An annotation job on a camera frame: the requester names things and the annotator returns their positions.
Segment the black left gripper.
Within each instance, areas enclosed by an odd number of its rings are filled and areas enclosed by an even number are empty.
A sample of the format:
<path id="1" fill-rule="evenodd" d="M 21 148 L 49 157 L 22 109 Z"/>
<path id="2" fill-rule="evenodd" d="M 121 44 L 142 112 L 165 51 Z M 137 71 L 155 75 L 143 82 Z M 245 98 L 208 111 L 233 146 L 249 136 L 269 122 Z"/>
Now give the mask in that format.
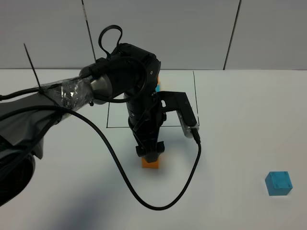
<path id="1" fill-rule="evenodd" d="M 160 127 L 165 121 L 160 106 L 156 91 L 128 102 L 128 124 L 137 141 L 136 153 L 139 157 L 145 156 L 148 163 L 158 161 L 165 151 L 164 142 L 158 141 Z"/>

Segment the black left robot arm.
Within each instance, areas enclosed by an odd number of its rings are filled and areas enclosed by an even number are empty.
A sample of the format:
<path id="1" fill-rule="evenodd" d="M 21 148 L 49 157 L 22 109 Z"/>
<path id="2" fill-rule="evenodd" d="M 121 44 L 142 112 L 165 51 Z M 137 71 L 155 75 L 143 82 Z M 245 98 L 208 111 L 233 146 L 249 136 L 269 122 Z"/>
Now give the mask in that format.
<path id="1" fill-rule="evenodd" d="M 156 92 L 160 66 L 155 54 L 117 42 L 112 52 L 84 67 L 78 77 L 1 96 L 1 204 L 30 182 L 49 129 L 87 104 L 125 103 L 137 154 L 147 162 L 156 161 L 164 151 L 157 138 L 166 119 Z"/>

